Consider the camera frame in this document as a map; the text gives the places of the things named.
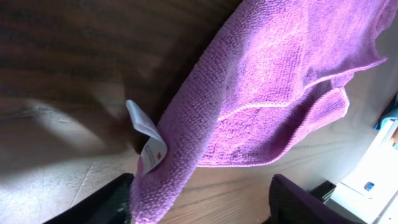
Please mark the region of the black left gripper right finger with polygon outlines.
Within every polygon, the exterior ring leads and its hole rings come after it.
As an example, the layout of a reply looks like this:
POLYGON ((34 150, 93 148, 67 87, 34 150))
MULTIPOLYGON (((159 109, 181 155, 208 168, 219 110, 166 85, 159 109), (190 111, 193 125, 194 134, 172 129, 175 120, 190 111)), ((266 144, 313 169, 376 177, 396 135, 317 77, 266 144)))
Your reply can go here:
POLYGON ((264 224, 357 224, 325 205, 335 189, 327 180, 308 192, 276 174, 269 188, 270 217, 264 224))

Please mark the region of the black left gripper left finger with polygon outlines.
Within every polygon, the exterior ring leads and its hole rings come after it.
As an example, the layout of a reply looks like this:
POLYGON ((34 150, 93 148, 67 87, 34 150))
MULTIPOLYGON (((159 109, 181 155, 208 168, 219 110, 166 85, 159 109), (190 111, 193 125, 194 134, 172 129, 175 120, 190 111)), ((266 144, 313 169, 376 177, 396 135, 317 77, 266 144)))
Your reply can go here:
POLYGON ((124 173, 45 224, 130 224, 129 191, 134 176, 124 173))

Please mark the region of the purple microfiber cloth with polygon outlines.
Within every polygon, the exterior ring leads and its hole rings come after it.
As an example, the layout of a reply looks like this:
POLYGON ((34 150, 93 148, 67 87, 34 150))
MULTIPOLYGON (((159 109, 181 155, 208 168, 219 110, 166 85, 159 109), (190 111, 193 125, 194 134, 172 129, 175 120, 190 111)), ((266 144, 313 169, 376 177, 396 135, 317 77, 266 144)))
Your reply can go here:
POLYGON ((215 35, 149 135, 130 191, 136 223, 157 223, 197 167, 280 159, 342 118, 345 85, 383 63, 377 36, 391 0, 243 1, 215 35))

